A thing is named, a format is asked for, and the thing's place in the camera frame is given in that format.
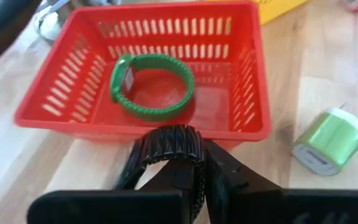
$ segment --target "green watch band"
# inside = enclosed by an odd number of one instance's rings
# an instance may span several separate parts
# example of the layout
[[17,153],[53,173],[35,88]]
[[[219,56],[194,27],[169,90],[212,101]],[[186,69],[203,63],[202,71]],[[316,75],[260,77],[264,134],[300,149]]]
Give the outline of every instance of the green watch band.
[[[135,71],[150,68],[168,70],[186,83],[187,93],[179,103],[168,108],[147,108],[137,105],[122,93],[122,84],[130,68],[134,68]],[[122,55],[114,67],[110,80],[110,97],[113,102],[121,104],[130,114],[147,121],[165,121],[181,114],[190,102],[194,89],[195,81],[191,70],[183,62],[163,54]]]

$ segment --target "watch face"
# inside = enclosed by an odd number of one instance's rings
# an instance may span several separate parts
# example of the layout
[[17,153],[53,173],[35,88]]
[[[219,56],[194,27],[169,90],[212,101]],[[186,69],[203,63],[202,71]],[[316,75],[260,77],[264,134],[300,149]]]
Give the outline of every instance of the watch face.
[[303,165],[319,175],[330,176],[339,173],[335,164],[310,146],[299,144],[294,147],[292,153]]
[[131,68],[131,60],[133,56],[122,55],[112,71],[110,80],[110,97],[113,101],[117,100],[117,95],[122,90],[129,91],[133,84],[133,69]]

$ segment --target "wooden table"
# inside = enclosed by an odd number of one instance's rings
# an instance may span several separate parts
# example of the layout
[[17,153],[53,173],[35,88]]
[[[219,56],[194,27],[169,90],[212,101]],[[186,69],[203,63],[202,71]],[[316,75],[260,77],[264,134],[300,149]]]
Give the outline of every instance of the wooden table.
[[[311,1],[264,25],[263,38],[273,133],[232,154],[282,187],[358,189],[358,153],[334,177],[310,173],[290,154],[294,138],[321,110],[347,102],[358,114],[358,14],[335,1]],[[128,145],[12,123],[49,48],[30,27],[0,58],[0,223],[23,223],[30,203],[51,190],[110,189],[129,154]],[[204,207],[197,223],[207,222]]]

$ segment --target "basket slot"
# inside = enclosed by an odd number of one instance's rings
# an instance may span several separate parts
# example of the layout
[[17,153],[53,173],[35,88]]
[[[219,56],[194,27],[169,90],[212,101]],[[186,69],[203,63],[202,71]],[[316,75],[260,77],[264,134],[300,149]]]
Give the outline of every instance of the basket slot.
[[117,59],[123,53],[132,55],[158,53],[187,60],[225,60],[230,53],[229,44],[110,45],[108,49],[112,59]]
[[239,55],[231,78],[231,129],[234,131],[257,130],[260,121],[257,77],[255,73],[256,57],[253,47],[246,47]]
[[230,35],[232,28],[230,16],[99,21],[97,27],[104,38],[115,39],[148,35]]
[[230,63],[190,62],[187,65],[195,75],[197,86],[227,88]]
[[58,66],[51,72],[55,78],[46,83],[48,91],[40,108],[49,114],[49,119],[53,116],[59,121],[90,122],[108,63],[91,49],[90,41],[81,33],[68,38],[72,39],[71,45],[60,52],[55,62]]

